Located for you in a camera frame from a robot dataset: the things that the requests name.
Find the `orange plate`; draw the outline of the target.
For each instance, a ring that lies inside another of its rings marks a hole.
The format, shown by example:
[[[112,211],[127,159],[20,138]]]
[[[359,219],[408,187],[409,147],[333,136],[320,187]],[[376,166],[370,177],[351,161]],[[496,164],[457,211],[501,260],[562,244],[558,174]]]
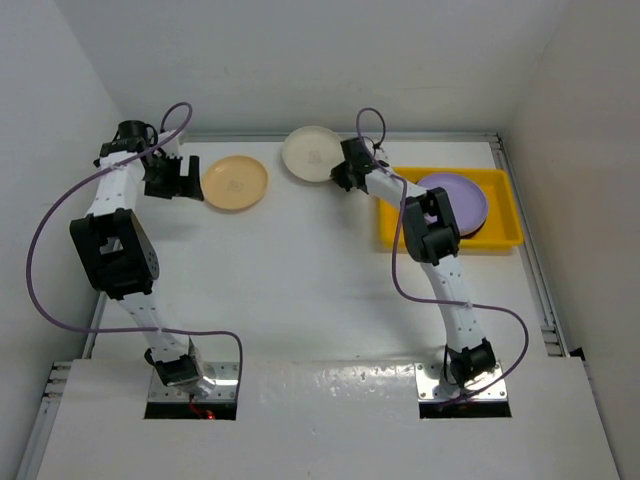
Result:
[[[204,200],[225,211],[252,207],[265,196],[268,184],[269,175],[264,165],[245,155],[219,159],[201,178]]]

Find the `cream white plate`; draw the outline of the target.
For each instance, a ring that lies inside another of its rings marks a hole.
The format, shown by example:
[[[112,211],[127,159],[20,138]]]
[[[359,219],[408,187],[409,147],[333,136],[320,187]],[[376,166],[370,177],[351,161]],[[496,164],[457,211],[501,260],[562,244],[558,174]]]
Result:
[[[344,160],[342,137],[321,126],[305,126],[291,132],[281,147],[288,171],[300,180],[321,183],[330,180],[331,169]]]

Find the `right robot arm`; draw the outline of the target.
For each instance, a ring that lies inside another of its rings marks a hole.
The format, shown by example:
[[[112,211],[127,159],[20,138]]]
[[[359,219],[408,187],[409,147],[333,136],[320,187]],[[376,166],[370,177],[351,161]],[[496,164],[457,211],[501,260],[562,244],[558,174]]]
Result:
[[[345,191],[358,189],[399,209],[394,241],[403,238],[411,259],[423,269],[444,322],[447,359],[441,388],[451,396],[471,397],[469,386],[494,369],[496,358],[462,279],[460,233],[447,193],[408,181],[375,159],[359,138],[342,141],[341,149],[344,160],[331,170],[331,179]]]

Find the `purple plate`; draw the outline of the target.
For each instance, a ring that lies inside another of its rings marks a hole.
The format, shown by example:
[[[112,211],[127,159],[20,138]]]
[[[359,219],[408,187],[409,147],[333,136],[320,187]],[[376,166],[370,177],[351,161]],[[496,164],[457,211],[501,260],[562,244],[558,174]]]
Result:
[[[434,173],[417,183],[426,190],[443,188],[449,198],[460,235],[473,235],[485,223],[489,201],[482,189],[472,180],[454,173]]]

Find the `steel plate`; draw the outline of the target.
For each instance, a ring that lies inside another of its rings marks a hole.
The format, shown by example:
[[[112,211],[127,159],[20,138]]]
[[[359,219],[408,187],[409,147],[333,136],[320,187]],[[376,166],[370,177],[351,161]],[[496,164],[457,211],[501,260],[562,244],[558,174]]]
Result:
[[[468,230],[468,231],[467,230],[465,230],[465,231],[460,230],[460,236],[461,236],[461,238],[473,238],[474,236],[478,235],[482,231],[482,229],[485,227],[485,225],[486,225],[486,221],[483,222],[482,224],[478,225],[477,228],[474,229],[474,230]]]

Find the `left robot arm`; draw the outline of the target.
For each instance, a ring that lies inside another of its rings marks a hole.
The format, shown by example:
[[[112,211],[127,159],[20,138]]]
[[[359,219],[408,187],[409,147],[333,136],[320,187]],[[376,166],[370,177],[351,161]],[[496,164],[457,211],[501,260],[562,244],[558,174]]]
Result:
[[[146,361],[162,384],[204,399],[215,381],[188,335],[175,335],[161,318],[153,295],[159,260],[134,209],[137,197],[201,201],[199,159],[189,159],[181,172],[179,145],[158,152],[150,147],[166,139],[142,121],[127,120],[114,140],[102,145],[98,165],[102,177],[86,215],[71,222],[70,234],[92,287],[116,301],[143,331]]]

